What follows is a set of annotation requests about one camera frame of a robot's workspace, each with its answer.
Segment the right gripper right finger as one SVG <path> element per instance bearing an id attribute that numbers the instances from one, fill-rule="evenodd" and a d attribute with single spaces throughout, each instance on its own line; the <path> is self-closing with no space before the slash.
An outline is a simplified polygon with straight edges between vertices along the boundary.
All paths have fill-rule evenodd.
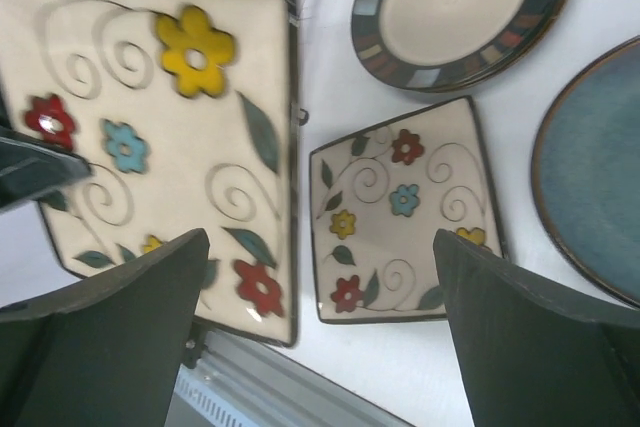
<path id="1" fill-rule="evenodd" d="M 433 249 L 477 426 L 636 426 L 639 313 L 440 229 Z"/>

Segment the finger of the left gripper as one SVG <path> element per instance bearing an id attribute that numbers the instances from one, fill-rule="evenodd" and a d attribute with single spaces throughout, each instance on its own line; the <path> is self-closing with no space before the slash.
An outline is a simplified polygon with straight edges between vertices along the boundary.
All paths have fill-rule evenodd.
<path id="1" fill-rule="evenodd" d="M 39 200 L 91 175 L 89 163 L 62 147 L 1 128 L 1 212 Z"/>

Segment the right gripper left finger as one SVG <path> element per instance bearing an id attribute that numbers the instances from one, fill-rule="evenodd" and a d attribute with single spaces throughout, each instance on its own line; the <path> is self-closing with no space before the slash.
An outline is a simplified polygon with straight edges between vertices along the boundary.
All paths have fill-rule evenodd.
<path id="1" fill-rule="evenodd" d="M 208 254 L 194 229 L 2 308 L 2 425 L 164 425 Z"/>

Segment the square floral plate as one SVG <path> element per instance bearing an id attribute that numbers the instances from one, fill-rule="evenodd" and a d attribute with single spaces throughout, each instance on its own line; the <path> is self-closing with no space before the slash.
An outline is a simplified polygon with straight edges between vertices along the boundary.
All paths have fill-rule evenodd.
<path id="1" fill-rule="evenodd" d="M 41 217 L 91 277 L 203 229 L 196 319 L 298 338 L 298 0 L 1 0 L 1 121 L 88 168 Z"/>
<path id="2" fill-rule="evenodd" d="M 506 244 L 476 105 L 462 96 L 336 139 L 309 156 L 317 314 L 334 325 L 446 315 L 439 230 Z"/>

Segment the teal round glazed plate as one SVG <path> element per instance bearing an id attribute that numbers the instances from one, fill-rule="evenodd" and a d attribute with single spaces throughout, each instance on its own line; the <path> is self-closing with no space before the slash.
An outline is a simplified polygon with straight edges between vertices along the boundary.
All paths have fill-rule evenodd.
<path id="1" fill-rule="evenodd" d="M 594 285 L 639 304 L 639 40 L 581 70 L 540 123 L 531 157 L 547 235 Z"/>

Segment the round plate dark patterned rim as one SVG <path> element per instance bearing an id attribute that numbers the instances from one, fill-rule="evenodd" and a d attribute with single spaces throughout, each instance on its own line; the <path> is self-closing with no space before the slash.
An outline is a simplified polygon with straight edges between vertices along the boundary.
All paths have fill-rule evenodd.
<path id="1" fill-rule="evenodd" d="M 445 93 L 526 55 L 566 0 L 354 0 L 351 39 L 364 69 L 406 91 Z"/>

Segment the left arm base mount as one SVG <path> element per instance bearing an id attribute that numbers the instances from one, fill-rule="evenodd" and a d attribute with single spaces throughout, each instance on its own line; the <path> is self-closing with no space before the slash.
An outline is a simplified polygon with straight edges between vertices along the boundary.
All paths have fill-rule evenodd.
<path id="1" fill-rule="evenodd" d="M 217 331 L 218 327 L 213 322 L 199 317 L 192 320 L 181 360 L 184 367 L 194 369 L 203 355 L 212 351 L 208 338 Z"/>

